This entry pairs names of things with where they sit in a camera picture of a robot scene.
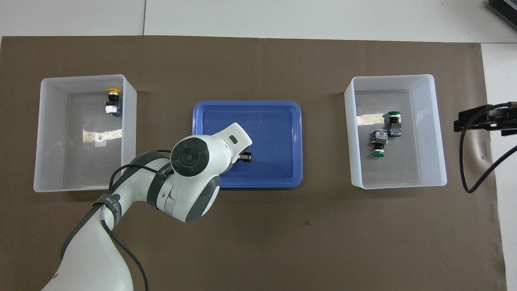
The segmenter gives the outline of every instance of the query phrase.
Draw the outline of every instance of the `translucent plastic container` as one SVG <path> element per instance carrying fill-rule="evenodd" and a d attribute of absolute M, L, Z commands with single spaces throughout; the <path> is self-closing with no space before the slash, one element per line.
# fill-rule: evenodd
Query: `translucent plastic container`
<path fill-rule="evenodd" d="M 109 88 L 121 91 L 121 117 L 105 111 Z M 35 191 L 107 189 L 135 150 L 136 90 L 123 75 L 41 82 Z"/>
<path fill-rule="evenodd" d="M 443 186 L 442 133 L 431 75 L 354 77 L 345 91 L 352 184 L 363 189 Z M 372 156 L 372 133 L 401 111 L 402 136 Z"/>

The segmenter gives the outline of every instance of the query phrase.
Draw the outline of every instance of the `brown table surface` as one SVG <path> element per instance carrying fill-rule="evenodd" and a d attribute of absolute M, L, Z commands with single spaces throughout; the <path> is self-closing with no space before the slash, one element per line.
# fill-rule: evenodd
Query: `brown table surface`
<path fill-rule="evenodd" d="M 202 100 L 293 100 L 302 109 L 298 187 L 222 191 L 193 224 L 133 205 L 115 233 L 151 290 L 506 289 L 495 179 L 463 191 L 452 130 L 459 111 L 486 104 L 479 44 L 130 36 L 3 38 L 1 290 L 43 288 L 64 239 L 102 194 L 34 192 L 40 82 L 105 74 L 123 74 L 138 91 L 137 153 L 189 135 Z M 435 77 L 448 184 L 352 186 L 344 90 L 354 76 L 411 74 Z M 472 184 L 492 158 L 488 134 L 469 134 Z"/>

